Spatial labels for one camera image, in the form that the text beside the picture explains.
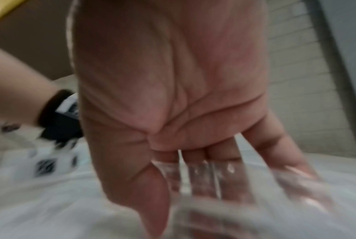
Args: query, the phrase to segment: plastic wrap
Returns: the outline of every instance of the plastic wrap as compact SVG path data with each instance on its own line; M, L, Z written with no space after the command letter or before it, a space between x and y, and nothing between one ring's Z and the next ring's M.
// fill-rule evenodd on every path
M237 162L156 163L171 190L164 239L356 239L356 176L269 171ZM146 238L91 169L0 189L0 239Z

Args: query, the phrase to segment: brown background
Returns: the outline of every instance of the brown background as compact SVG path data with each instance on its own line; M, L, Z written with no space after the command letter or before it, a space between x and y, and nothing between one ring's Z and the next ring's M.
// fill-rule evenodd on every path
M25 1L0 19L0 48L52 80L72 74L65 37L71 1Z

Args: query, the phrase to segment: human palm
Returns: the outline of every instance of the human palm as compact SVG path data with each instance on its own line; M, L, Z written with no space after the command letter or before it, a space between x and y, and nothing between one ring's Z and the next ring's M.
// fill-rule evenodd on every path
M151 160L240 159L242 133L270 167L311 172L267 107L260 0L86 0L72 24L81 118L108 198L164 228Z

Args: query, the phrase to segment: cinder block wall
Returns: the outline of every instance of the cinder block wall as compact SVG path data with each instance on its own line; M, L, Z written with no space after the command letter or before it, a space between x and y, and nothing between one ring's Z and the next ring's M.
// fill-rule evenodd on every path
M270 104L305 152L356 157L356 102L315 0L267 0Z

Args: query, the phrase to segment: forearm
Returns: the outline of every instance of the forearm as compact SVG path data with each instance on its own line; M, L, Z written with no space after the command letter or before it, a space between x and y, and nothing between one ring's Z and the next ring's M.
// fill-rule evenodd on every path
M0 119L37 125L45 104L59 87L0 50Z

